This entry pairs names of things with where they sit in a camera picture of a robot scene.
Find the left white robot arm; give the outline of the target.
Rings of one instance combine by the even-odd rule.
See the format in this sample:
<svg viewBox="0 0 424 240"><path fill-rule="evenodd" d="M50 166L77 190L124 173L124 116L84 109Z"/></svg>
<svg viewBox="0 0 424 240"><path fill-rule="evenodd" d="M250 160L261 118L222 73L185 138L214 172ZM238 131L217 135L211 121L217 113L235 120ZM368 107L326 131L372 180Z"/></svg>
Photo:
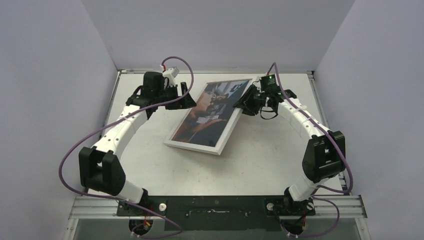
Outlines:
<svg viewBox="0 0 424 240"><path fill-rule="evenodd" d="M149 210L148 191L127 180L120 158L137 130L159 106L167 110L184 110L197 105L189 94L187 83L175 83L178 73L176 67L163 72L147 71L142 85L125 102L118 123L92 147L83 147L79 151L83 187L130 202L129 208L136 215L144 215Z"/></svg>

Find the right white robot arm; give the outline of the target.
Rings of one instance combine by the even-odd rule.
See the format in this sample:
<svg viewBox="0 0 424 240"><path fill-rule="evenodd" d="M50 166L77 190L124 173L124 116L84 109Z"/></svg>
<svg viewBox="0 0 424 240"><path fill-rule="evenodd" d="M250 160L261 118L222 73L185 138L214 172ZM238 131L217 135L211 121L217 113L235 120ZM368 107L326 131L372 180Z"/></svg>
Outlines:
<svg viewBox="0 0 424 240"><path fill-rule="evenodd" d="M260 77L260 86L251 84L233 107L248 116L261 114L264 108L268 108L275 116L285 119L307 142L299 179L284 191L281 198L266 204L283 216L313 214L312 196L324 182L346 168L345 137L340 131L331 131L320 124L292 90L279 85L278 79L275 74Z"/></svg>

